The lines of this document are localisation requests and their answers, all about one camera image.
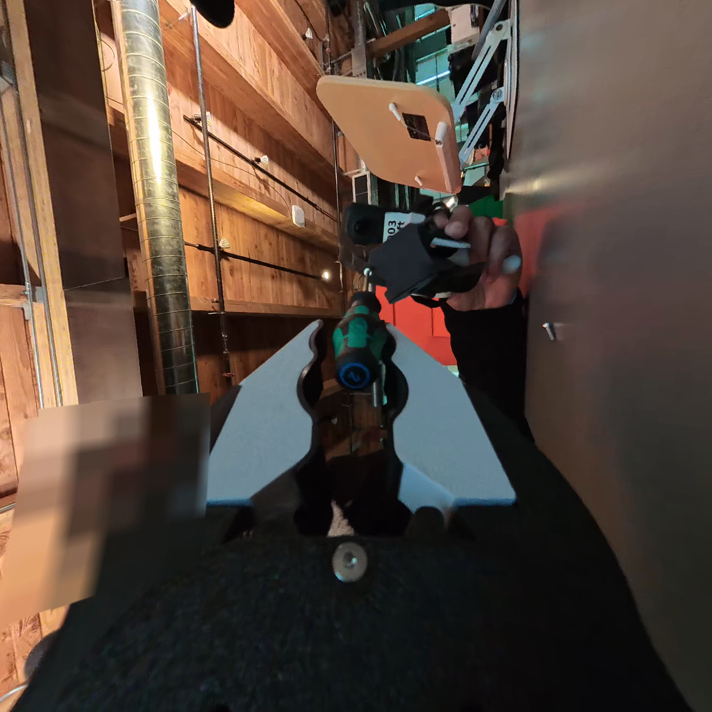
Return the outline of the metal conduit pipe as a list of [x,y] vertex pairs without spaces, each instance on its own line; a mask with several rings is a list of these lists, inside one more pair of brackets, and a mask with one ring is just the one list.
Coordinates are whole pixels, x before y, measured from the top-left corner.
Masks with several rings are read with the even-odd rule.
[[221,269],[221,247],[219,244],[218,235],[218,223],[217,223],[217,209],[216,200],[214,194],[214,181],[212,174],[212,164],[211,164],[211,151],[209,146],[209,130],[207,122],[207,105],[204,92],[204,75],[201,62],[201,45],[200,45],[200,29],[199,29],[199,19],[197,7],[194,2],[191,1],[191,32],[192,41],[194,47],[194,59],[195,66],[197,70],[197,86],[198,86],[198,98],[200,106],[200,126],[203,139],[203,152],[204,152],[204,164],[206,169],[207,178],[207,189],[208,189],[208,200],[209,200],[209,212],[210,212],[210,222],[211,222],[211,236],[213,242],[213,255],[214,255],[214,270],[217,282],[217,316],[219,324],[219,332],[221,337],[221,353],[223,361],[222,376],[230,384],[234,382],[234,373],[231,368],[230,351],[228,344],[228,329],[227,329],[227,314],[225,308],[225,298],[224,298],[224,281],[223,273]]

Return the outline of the green block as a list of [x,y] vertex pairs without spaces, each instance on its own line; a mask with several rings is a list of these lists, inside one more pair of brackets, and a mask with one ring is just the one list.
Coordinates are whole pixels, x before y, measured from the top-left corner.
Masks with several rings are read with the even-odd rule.
[[503,201],[496,200],[493,195],[488,195],[469,204],[460,202],[458,207],[466,207],[475,217],[490,218],[497,225],[506,224],[503,217]]

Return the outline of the person's left forearm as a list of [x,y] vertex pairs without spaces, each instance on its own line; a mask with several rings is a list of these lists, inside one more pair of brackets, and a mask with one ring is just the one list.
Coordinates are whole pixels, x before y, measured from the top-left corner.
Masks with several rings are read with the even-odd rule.
[[516,290],[503,307],[455,310],[441,301],[459,379],[485,428],[507,423],[534,442],[525,415],[528,301]]

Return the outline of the tan panel with black label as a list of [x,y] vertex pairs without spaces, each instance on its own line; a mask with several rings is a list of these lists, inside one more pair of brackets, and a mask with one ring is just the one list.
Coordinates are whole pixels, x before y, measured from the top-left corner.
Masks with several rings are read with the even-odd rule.
[[316,94],[376,177],[442,194],[462,188],[450,102],[423,85],[323,76]]

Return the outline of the green black handle screwdriver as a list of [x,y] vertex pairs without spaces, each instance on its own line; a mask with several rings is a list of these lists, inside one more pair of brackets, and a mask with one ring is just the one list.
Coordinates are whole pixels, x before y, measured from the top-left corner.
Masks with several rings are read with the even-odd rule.
[[335,379],[350,392],[365,391],[380,378],[382,352],[388,339],[369,267],[363,277],[364,288],[353,294],[333,332]]

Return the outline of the person's left hand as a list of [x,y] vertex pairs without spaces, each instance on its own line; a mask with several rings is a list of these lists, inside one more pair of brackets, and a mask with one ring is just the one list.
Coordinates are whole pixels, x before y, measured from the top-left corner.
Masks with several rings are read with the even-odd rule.
[[521,258],[515,230],[498,226],[490,217],[476,217],[467,206],[458,206],[450,215],[439,209],[432,218],[451,240],[470,245],[470,263],[485,265],[477,285],[467,293],[453,294],[447,305],[461,312],[508,306],[518,292],[521,277],[520,266],[516,270],[505,266],[507,259]]

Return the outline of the black pleated disc lamp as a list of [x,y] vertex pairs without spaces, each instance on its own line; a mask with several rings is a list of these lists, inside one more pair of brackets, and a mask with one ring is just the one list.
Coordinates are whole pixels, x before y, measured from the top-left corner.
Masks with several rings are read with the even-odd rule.
[[190,4],[210,25],[218,29],[228,28],[235,16],[235,1],[193,0]]

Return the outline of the black plastic bracket part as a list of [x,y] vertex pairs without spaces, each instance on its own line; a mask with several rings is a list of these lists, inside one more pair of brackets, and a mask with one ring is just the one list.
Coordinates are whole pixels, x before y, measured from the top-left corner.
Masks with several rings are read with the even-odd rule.
[[389,304],[409,297],[446,300],[474,289],[486,263],[473,263],[470,247],[450,239],[428,218],[407,224],[369,253],[368,268]]

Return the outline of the white desk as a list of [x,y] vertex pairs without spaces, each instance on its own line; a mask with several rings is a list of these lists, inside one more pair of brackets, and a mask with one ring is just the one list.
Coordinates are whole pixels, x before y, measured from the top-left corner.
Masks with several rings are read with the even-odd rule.
[[710,711],[711,2],[520,1],[518,20],[529,423]]

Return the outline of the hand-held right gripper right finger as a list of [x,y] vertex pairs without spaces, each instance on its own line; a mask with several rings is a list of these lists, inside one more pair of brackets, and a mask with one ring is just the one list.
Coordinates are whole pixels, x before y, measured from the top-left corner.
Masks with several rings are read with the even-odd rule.
[[391,441],[403,469],[398,499],[408,508],[512,505],[516,494],[461,382],[396,327],[392,364],[405,404]]

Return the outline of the silver ventilation duct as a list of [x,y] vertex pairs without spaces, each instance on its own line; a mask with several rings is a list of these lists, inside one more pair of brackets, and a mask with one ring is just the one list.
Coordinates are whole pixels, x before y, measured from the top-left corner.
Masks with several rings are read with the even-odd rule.
[[156,379],[166,395],[193,395],[200,387],[158,2],[112,1],[111,9]]

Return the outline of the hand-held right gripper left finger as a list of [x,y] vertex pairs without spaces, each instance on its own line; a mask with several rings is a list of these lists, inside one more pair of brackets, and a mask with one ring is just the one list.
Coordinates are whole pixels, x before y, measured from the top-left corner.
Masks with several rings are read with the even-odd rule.
[[316,414],[322,320],[301,330],[238,386],[207,465],[208,505],[252,505],[277,483],[296,501],[294,473],[320,445]]

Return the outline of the black track light rail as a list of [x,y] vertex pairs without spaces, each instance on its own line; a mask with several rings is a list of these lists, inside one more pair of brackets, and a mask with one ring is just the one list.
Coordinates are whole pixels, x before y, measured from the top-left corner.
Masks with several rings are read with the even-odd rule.
[[321,271],[319,273],[309,273],[306,271],[298,270],[296,268],[290,268],[288,266],[262,261],[257,258],[252,258],[248,256],[243,256],[236,254],[234,252],[227,251],[222,247],[218,247],[216,253],[215,247],[210,247],[208,245],[197,244],[190,241],[184,241],[184,246],[192,248],[195,251],[199,251],[203,254],[209,254],[211,256],[212,262],[217,264],[216,273],[221,271],[221,264],[224,260],[245,263],[251,266],[258,266],[270,271],[279,272],[283,274],[288,274],[296,277],[301,277],[309,280],[314,280],[320,283],[331,284],[333,283],[333,272],[329,269]]
[[[177,162],[188,173],[194,171],[197,177],[185,178],[186,184],[198,185],[207,195],[207,178],[204,162],[203,139],[200,122],[190,116],[183,116],[183,128],[187,131],[172,130],[173,138],[179,146]],[[336,219],[332,211],[316,200],[306,200],[306,196],[285,180],[279,179],[262,162],[256,162],[226,141],[209,132],[212,174],[216,200],[244,212],[267,224],[282,227],[289,233],[314,233],[329,236],[336,229]],[[290,216],[290,206],[301,206],[306,216],[306,227],[297,228]]]

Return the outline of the white jointed lamp arm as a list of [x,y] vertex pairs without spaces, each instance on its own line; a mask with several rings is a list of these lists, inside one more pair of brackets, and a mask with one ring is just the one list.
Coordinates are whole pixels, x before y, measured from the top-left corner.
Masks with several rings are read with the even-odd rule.
[[466,113],[467,107],[474,103],[480,90],[486,87],[482,81],[483,76],[499,47],[505,45],[503,80],[501,83],[495,81],[490,83],[489,99],[459,150],[458,159],[462,169],[466,169],[476,143],[494,119],[497,110],[501,106],[508,110],[512,103],[511,96],[515,89],[515,75],[518,69],[518,61],[515,57],[517,49],[515,10],[517,8],[516,1],[494,1],[480,38],[474,47],[471,68],[452,104],[453,119],[459,122]]

